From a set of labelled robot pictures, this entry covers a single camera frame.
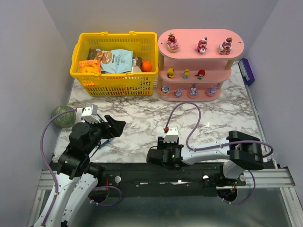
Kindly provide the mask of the purple orange bunny toy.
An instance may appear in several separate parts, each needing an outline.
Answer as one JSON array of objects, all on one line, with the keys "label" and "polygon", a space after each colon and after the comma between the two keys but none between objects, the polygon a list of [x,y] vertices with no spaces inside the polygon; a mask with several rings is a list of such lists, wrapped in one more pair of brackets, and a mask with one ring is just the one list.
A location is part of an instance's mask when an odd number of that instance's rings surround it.
[{"label": "purple orange bunny toy", "polygon": [[165,85],[161,88],[161,96],[162,97],[167,97],[169,94],[169,86]]}]

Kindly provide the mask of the small purple bunny toy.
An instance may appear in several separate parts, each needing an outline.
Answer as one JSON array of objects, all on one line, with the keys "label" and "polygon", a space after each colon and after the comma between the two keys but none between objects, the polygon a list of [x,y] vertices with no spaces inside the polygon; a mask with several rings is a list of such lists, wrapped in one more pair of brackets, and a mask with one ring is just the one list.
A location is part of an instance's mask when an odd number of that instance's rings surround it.
[{"label": "small purple bunny toy", "polygon": [[182,90],[183,90],[183,88],[178,88],[176,90],[176,92],[174,92],[174,97],[175,98],[180,98],[182,96]]}]

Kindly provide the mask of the yellow duck toy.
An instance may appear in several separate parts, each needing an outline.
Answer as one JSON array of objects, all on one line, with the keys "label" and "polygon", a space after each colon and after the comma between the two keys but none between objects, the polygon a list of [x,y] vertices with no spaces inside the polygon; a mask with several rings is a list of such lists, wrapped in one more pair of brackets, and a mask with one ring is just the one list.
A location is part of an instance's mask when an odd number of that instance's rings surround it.
[{"label": "yellow duck toy", "polygon": [[167,70],[167,77],[173,79],[175,77],[175,70],[173,68],[169,68]]}]

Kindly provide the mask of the small yellow blue toy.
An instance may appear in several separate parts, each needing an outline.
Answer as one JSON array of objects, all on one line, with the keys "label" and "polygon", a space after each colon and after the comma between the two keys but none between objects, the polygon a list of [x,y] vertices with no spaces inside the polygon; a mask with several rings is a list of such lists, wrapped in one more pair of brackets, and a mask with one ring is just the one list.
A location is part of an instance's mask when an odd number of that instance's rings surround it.
[{"label": "small yellow blue toy", "polygon": [[189,69],[185,69],[183,72],[183,79],[188,79],[189,74],[190,74]]}]

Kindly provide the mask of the red cherry toy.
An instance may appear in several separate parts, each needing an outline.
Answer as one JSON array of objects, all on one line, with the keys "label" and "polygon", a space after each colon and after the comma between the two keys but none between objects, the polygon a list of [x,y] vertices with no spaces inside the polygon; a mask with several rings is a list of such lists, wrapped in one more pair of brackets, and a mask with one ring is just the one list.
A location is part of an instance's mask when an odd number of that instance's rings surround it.
[{"label": "red cherry toy", "polygon": [[195,76],[199,80],[203,79],[203,77],[205,76],[205,70],[199,70]]}]

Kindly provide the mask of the strawberry pink bear donut toy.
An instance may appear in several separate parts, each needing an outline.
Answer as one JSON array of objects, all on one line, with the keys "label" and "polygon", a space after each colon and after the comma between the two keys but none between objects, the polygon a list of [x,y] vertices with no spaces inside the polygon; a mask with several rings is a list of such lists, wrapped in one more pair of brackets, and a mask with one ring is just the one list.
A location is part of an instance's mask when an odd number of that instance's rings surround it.
[{"label": "strawberry pink bear donut toy", "polygon": [[179,45],[173,33],[168,35],[168,39],[166,41],[167,49],[169,52],[177,52],[179,49]]}]

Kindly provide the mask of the pink bear figure toy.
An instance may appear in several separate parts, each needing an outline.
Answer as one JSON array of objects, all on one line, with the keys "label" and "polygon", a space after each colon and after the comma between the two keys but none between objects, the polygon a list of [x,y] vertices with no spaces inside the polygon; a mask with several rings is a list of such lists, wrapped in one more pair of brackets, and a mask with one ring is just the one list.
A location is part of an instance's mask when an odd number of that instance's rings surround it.
[{"label": "pink bear figure toy", "polygon": [[199,40],[197,48],[195,49],[195,51],[197,53],[204,54],[207,50],[206,46],[207,46],[207,37],[204,37],[204,38]]}]

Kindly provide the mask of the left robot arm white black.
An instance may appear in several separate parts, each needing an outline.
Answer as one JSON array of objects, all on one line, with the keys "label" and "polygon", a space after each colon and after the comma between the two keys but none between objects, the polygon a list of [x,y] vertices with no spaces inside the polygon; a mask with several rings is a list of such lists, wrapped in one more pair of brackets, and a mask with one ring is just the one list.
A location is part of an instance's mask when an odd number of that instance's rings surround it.
[{"label": "left robot arm white black", "polygon": [[105,168],[92,163],[89,154],[102,139],[120,137],[126,123],[110,115],[104,122],[94,115],[83,119],[73,125],[70,143],[50,170],[54,185],[36,227],[70,227],[89,193],[105,180]]}]

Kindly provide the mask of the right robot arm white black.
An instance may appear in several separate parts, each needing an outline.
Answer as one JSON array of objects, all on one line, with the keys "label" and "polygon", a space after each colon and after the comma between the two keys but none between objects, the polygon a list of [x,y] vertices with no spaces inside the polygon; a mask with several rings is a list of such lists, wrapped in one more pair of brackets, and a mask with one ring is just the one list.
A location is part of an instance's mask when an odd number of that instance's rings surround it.
[{"label": "right robot arm white black", "polygon": [[181,169],[203,161],[223,159],[223,177],[236,180],[245,170],[264,169],[261,141],[239,131],[230,131],[227,138],[198,148],[179,144],[178,128],[164,129],[157,145],[149,149],[146,162],[167,169]]}]

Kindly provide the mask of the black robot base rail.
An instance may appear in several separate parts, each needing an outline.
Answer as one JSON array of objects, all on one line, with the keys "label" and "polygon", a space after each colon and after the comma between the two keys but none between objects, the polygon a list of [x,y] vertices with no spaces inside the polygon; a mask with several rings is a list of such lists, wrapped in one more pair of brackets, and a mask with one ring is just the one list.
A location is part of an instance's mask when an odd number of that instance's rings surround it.
[{"label": "black robot base rail", "polygon": [[244,186],[239,178],[223,176],[220,163],[198,163],[180,170],[166,169],[147,163],[90,163],[88,173],[98,181],[89,197],[102,201],[109,197],[176,197],[223,196],[235,200],[236,186]]}]

